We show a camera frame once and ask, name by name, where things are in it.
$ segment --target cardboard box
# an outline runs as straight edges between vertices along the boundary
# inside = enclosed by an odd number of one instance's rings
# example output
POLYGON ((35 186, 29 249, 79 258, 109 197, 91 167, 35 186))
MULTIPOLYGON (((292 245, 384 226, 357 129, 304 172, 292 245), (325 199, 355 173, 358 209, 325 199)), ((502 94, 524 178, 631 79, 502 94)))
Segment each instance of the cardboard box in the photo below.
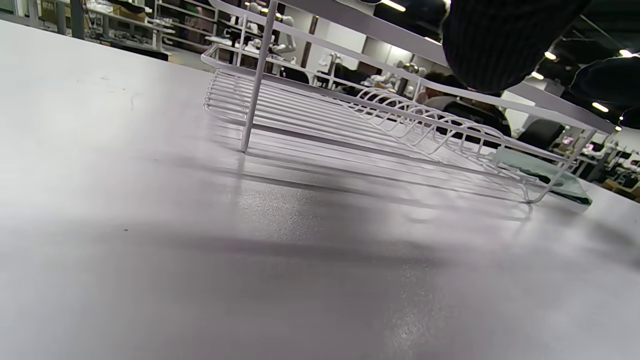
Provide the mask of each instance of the cardboard box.
POLYGON ((147 18, 147 13, 132 13, 129 10, 125 9, 122 6, 113 5, 113 15, 118 15, 122 17, 126 17, 127 19, 136 20, 140 22, 144 22, 147 18))

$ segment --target table surface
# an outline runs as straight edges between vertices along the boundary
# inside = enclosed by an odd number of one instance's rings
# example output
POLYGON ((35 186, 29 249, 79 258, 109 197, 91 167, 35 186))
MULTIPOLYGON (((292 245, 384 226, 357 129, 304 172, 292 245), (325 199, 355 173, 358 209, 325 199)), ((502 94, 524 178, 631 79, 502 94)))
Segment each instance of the table surface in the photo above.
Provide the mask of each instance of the table surface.
POLYGON ((640 204, 258 131, 244 156, 208 73, 7 22, 0 46, 4 359, 640 354, 640 204))

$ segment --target ceiling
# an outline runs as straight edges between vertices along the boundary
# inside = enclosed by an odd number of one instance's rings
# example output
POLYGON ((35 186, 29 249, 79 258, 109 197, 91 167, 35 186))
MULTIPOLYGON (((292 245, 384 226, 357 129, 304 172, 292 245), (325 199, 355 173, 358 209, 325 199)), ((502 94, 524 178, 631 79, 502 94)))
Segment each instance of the ceiling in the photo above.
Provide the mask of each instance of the ceiling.
MULTIPOLYGON (((443 0, 394 2, 404 6, 406 11, 399 12, 381 4, 376 7, 375 16, 418 35, 440 40, 438 29, 446 14, 443 0)), ((538 69, 540 74, 558 80, 565 87, 571 84, 581 67, 593 61, 619 56, 620 49, 640 52, 640 0, 592 0, 583 16, 586 19, 578 18, 554 44, 552 52, 557 59, 545 59, 538 69)), ((611 122, 618 122, 628 108, 607 104, 610 112, 603 113, 592 107, 593 101, 579 99, 568 91, 563 98, 611 122)))

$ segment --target white wire dish rack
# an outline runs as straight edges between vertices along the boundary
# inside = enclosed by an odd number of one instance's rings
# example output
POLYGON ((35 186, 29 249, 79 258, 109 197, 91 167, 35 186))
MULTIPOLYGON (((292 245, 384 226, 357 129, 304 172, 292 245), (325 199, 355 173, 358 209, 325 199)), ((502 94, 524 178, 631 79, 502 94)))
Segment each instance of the white wire dish rack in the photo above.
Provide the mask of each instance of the white wire dish rack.
MULTIPOLYGON (((226 12, 264 23, 265 38, 271 37, 276 1, 271 1, 266 18, 224 3, 218 4, 220 3, 218 0, 210 0, 210 2, 214 6, 224 7, 223 10, 226 12)), ((294 36, 300 36, 298 30, 282 24, 276 25, 280 31, 290 31, 294 36)), ((349 52, 347 49, 312 35, 303 33, 303 36, 305 40, 320 42, 322 46, 331 50, 349 52)), ((551 154, 506 138, 491 127, 428 108, 387 90, 347 83, 361 89, 358 97, 350 97, 224 63, 216 60, 217 52, 221 49, 236 53, 236 64, 240 64, 240 57, 251 56, 259 59, 258 69, 263 69, 266 62, 271 62, 275 66, 294 68, 312 76, 328 78, 330 81, 346 82, 332 76, 316 74, 290 63, 267 58, 266 49, 261 49, 258 55, 235 47, 214 44, 202 55, 202 60, 216 69, 206 93, 204 106, 218 120, 244 128, 242 151, 247 150, 252 129, 269 131, 377 156, 408 160, 421 169, 427 166, 427 168, 439 168, 447 172, 456 170, 485 177, 505 186, 519 188, 524 201, 529 203, 539 202, 548 193, 552 187, 551 184, 570 166, 579 152, 574 152, 568 158, 551 154), (515 168, 497 163, 488 154, 493 149, 484 146, 488 143, 555 161, 559 167, 557 177, 547 185, 515 168)), ((420 85, 421 80, 414 74, 390 67, 361 54, 357 56, 361 61, 385 70, 392 70, 396 75, 420 85)), ((450 93, 462 93, 465 97, 472 99, 487 99, 487 96, 482 94, 442 85, 434 87, 450 93)), ((492 98, 488 102, 498 102, 503 106, 506 104, 507 107, 521 111, 529 110, 538 115, 544 113, 549 115, 547 118, 555 117, 554 120, 563 117, 554 111, 502 99, 492 98)), ((577 149, 582 149, 595 132, 596 130, 592 129, 589 135, 577 144, 577 149)))

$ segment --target black glove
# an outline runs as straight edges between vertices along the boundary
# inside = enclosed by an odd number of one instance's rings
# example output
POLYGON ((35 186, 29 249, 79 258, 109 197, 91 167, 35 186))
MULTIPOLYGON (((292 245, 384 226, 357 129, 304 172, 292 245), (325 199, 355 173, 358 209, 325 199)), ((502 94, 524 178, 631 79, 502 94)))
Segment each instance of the black glove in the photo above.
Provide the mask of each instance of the black glove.
POLYGON ((451 70, 469 88, 500 92, 535 71, 591 0, 453 0, 442 23, 451 70))

